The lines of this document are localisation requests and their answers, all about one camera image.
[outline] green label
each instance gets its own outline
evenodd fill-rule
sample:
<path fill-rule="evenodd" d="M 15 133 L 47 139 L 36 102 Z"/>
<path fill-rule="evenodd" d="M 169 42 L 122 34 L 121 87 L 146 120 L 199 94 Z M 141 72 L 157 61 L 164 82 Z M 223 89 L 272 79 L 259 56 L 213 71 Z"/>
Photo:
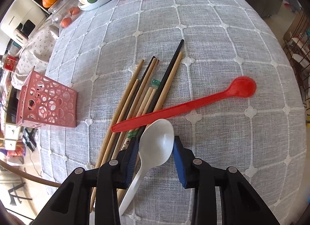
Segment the green label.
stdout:
<path fill-rule="evenodd" d="M 156 85 L 156 86 L 159 86 L 160 85 L 160 81 L 157 81 L 157 80 L 153 79 L 152 80 L 152 84 Z"/>
<path fill-rule="evenodd" d="M 138 133 L 138 130 L 130 131 L 127 134 L 127 138 L 134 138 Z"/>

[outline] white spoon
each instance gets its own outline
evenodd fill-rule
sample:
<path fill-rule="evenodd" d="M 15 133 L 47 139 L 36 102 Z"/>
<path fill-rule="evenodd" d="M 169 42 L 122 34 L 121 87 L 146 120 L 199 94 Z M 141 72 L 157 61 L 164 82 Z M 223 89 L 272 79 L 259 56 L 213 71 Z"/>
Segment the white spoon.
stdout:
<path fill-rule="evenodd" d="M 168 120 L 158 119 L 145 129 L 139 143 L 141 167 L 119 207 L 120 216 L 125 212 L 134 198 L 146 173 L 150 169 L 160 166 L 168 160 L 172 153 L 173 143 L 173 126 Z"/>

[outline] red spoon handle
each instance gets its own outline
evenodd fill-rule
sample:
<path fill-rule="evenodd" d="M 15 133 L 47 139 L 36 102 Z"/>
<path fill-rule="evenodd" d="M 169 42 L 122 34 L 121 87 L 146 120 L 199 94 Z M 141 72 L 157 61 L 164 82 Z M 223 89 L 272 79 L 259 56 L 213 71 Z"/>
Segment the red spoon handle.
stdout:
<path fill-rule="evenodd" d="M 128 131 L 131 129 L 138 128 L 140 126 L 144 126 L 147 124 L 151 124 L 154 121 L 161 119 L 161 118 L 169 118 L 176 115 L 180 115 L 183 113 L 186 113 L 188 111 L 200 108 L 202 106 L 205 106 L 207 104 L 214 103 L 216 101 L 225 99 L 227 97 L 230 97 L 230 95 L 227 93 L 227 90 L 199 98 L 197 100 L 193 100 L 187 103 L 182 103 L 167 109 L 163 109 L 160 111 L 152 112 L 146 115 L 142 115 L 140 117 L 131 118 L 125 121 L 122 121 L 120 123 L 117 123 L 112 126 L 113 132 L 121 132 L 121 131 Z"/>

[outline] wire rack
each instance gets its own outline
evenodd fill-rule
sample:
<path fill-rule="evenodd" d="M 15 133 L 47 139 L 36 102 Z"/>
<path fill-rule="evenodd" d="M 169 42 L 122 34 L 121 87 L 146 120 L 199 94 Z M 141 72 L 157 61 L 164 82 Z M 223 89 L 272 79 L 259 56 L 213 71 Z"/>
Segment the wire rack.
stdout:
<path fill-rule="evenodd" d="M 301 10 L 284 35 L 283 50 L 289 59 L 306 109 L 306 125 L 310 127 L 310 19 Z"/>

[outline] pink basket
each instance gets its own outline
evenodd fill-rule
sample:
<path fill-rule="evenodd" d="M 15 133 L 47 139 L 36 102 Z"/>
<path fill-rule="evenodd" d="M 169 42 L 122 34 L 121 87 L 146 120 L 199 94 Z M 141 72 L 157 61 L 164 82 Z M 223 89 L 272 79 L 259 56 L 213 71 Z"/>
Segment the pink basket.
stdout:
<path fill-rule="evenodd" d="M 77 92 L 32 69 L 27 76 L 18 102 L 16 125 L 58 129 L 76 127 Z"/>

